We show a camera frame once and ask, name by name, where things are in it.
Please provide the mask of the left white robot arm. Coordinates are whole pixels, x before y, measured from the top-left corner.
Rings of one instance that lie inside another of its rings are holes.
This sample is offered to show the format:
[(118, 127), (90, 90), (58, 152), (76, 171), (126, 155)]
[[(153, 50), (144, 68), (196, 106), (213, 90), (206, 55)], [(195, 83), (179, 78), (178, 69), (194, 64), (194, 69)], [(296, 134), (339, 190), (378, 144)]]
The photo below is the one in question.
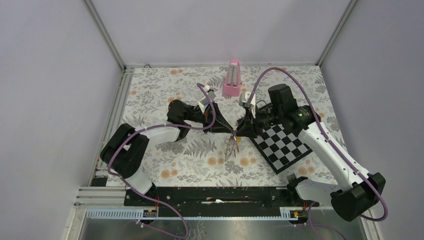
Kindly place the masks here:
[(137, 131), (128, 123), (121, 124), (103, 147), (99, 158), (114, 170), (120, 178), (136, 192), (136, 199), (144, 206), (152, 204), (155, 185), (141, 170), (141, 163), (148, 147), (177, 142), (185, 138), (192, 126), (187, 122), (202, 124), (205, 133), (233, 132), (233, 127), (221, 114), (217, 103), (208, 103), (205, 108), (173, 100), (168, 105), (166, 123)]

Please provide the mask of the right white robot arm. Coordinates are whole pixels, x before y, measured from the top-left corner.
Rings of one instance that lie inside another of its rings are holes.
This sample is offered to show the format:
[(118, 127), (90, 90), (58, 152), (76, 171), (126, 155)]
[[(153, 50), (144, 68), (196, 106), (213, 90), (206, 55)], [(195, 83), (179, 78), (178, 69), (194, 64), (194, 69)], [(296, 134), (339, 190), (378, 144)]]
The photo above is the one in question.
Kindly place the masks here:
[(278, 84), (268, 89), (270, 104), (258, 108), (255, 94), (243, 92), (239, 105), (245, 116), (238, 122), (236, 136), (256, 138), (274, 126), (282, 126), (288, 134), (309, 147), (324, 163), (337, 184), (315, 182), (300, 177), (289, 184), (287, 201), (293, 206), (305, 200), (330, 205), (345, 221), (351, 222), (375, 206), (386, 185), (379, 173), (370, 173), (355, 161), (333, 138), (309, 105), (298, 106), (291, 88)]

